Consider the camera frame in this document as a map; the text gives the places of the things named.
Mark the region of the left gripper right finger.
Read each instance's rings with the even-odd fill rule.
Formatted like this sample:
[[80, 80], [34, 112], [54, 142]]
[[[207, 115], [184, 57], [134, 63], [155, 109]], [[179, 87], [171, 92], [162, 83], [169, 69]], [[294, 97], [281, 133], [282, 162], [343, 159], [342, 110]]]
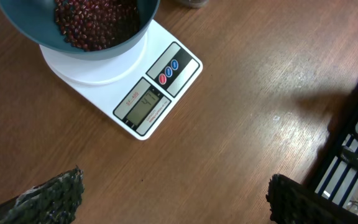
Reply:
[[270, 179], [266, 199], [278, 224], [358, 224], [356, 214], [281, 174]]

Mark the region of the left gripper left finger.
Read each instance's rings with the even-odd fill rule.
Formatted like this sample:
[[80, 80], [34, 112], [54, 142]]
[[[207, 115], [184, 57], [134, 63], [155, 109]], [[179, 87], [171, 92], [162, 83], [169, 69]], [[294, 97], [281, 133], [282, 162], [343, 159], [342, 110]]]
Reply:
[[84, 191], [83, 171], [68, 170], [0, 204], [0, 224], [72, 223]]

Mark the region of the red adzuki beans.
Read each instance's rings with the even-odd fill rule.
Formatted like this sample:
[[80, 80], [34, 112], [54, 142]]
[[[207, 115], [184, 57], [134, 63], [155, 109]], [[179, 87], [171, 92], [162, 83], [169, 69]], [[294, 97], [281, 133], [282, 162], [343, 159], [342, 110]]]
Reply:
[[140, 29], [136, 0], [54, 0], [54, 22], [72, 47], [99, 51], [119, 45]]

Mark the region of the blue plastic bowl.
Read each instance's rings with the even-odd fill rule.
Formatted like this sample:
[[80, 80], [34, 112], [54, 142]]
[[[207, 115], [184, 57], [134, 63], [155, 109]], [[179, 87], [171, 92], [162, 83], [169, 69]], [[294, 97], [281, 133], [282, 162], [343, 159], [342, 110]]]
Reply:
[[43, 47], [74, 58], [104, 60], [127, 52], [143, 38], [157, 13], [159, 4], [159, 0], [137, 1], [140, 31], [114, 47], [92, 52], [74, 48], [63, 41], [57, 25], [52, 21], [56, 6], [54, 1], [1, 0], [0, 9], [19, 32]]

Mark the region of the clear plastic bean container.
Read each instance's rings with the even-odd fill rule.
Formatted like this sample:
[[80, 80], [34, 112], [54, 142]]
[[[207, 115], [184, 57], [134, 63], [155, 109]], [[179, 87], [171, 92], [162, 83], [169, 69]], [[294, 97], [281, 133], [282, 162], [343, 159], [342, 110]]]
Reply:
[[176, 2], [191, 8], [201, 8], [209, 3], [209, 0], [176, 0]]

